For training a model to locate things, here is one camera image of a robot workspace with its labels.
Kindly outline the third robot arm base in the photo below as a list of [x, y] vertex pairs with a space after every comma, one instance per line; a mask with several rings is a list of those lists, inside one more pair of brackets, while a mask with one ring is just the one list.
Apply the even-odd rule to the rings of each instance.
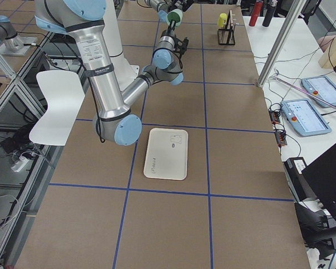
[[7, 16], [0, 15], [0, 53], [6, 56], [24, 56], [32, 45], [36, 45], [36, 37], [21, 36], [11, 24]]

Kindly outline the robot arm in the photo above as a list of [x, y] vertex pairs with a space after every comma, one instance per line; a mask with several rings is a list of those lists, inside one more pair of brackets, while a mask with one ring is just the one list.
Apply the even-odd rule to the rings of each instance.
[[186, 3], [147, 1], [168, 28], [163, 32], [152, 63], [137, 73], [123, 55], [113, 1], [36, 1], [35, 20], [41, 29], [74, 38], [97, 100], [94, 127], [102, 140], [128, 146], [138, 140], [141, 120], [131, 112], [132, 104], [150, 86], [183, 80], [182, 64], [175, 52], [184, 53], [187, 40], [179, 40]]
[[193, 0], [145, 0], [145, 7], [153, 8], [160, 19], [160, 21], [166, 20], [169, 12], [178, 9], [182, 12], [187, 11], [194, 3]]

